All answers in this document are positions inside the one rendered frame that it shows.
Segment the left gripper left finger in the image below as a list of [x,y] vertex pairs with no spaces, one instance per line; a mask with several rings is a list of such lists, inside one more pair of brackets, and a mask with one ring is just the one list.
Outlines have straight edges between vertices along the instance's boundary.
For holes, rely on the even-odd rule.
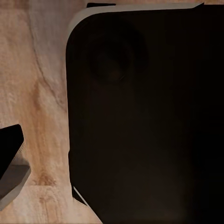
[[24,137],[19,124],[0,129],[0,179],[23,142]]

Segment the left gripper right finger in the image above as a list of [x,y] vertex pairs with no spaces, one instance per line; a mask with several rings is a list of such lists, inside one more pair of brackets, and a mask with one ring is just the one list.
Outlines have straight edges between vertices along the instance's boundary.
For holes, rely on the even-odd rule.
[[210,142],[224,160],[224,126],[214,124],[210,134]]

